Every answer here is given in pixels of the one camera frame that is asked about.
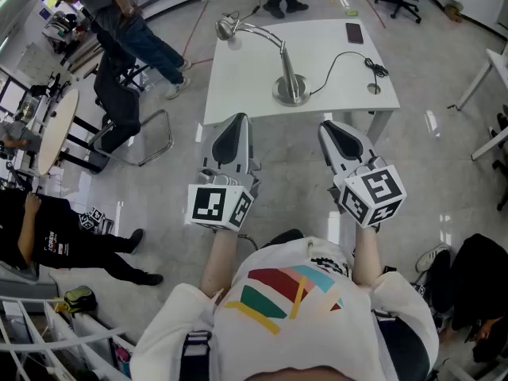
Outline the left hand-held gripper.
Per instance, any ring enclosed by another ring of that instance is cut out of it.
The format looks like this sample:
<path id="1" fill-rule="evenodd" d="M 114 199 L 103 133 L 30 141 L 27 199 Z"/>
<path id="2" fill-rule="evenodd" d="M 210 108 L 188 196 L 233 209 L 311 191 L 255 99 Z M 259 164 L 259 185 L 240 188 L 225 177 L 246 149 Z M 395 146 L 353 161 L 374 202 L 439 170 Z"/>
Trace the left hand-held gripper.
<path id="1" fill-rule="evenodd" d="M 202 147 L 202 165 L 188 186 L 187 220 L 209 229 L 238 232 L 258 195 L 252 126 L 247 114 L 217 125 Z"/>

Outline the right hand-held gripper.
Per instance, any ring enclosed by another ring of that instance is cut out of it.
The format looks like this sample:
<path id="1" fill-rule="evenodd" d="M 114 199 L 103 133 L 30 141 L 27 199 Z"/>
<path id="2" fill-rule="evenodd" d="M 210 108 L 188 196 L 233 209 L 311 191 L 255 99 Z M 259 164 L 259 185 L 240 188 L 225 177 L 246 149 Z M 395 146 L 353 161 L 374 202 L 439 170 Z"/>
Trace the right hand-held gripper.
<path id="1" fill-rule="evenodd" d="M 348 213 L 362 228 L 379 227 L 391 219 L 407 193 L 393 165 L 380 156 L 361 131 L 338 121 L 318 127 L 325 163 L 333 171 L 329 189 L 340 212 Z"/>

